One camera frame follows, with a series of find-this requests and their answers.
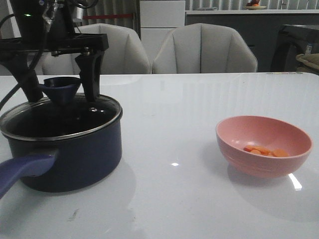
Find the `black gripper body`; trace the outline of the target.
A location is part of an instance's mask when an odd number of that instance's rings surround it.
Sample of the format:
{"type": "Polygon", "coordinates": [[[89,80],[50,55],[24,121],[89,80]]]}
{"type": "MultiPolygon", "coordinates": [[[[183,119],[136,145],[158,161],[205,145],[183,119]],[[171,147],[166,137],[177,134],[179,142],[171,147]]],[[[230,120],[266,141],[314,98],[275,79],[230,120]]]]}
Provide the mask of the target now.
{"type": "Polygon", "coordinates": [[[75,33],[62,40],[39,38],[38,41],[27,42],[20,38],[2,39],[0,41],[0,55],[14,56],[19,53],[57,52],[58,55],[68,53],[82,53],[85,49],[105,51],[109,48],[106,34],[75,33]]]}

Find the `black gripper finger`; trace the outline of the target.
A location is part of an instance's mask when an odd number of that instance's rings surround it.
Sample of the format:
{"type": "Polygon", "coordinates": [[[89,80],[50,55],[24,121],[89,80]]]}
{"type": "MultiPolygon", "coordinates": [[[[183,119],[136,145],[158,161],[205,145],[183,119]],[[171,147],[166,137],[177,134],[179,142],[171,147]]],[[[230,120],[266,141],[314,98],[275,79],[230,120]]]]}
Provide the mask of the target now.
{"type": "Polygon", "coordinates": [[[43,97],[43,93],[38,87],[39,81],[35,71],[41,56],[41,52],[36,53],[32,61],[28,63],[28,53],[0,53],[0,64],[10,71],[18,83],[18,88],[22,88],[29,102],[37,102],[43,97]]]}
{"type": "Polygon", "coordinates": [[[80,54],[75,62],[80,69],[80,79],[88,102],[95,102],[100,93],[100,73],[104,51],[96,51],[89,55],[80,54]]]}

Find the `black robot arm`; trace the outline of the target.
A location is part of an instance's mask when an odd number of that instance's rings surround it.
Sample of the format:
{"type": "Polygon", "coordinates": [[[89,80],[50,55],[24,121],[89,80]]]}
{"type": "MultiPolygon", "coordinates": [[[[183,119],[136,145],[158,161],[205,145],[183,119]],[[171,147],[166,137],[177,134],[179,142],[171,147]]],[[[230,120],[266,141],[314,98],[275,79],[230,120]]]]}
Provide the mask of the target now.
{"type": "Polygon", "coordinates": [[[4,99],[7,101],[18,89],[23,90],[29,102],[42,98],[35,67],[42,54],[50,52],[52,56],[79,53],[75,61],[84,94],[87,101],[95,101],[108,37],[76,33],[69,9],[70,5],[88,5],[79,0],[12,0],[10,4],[21,36],[0,41],[0,63],[17,81],[4,99]]]}

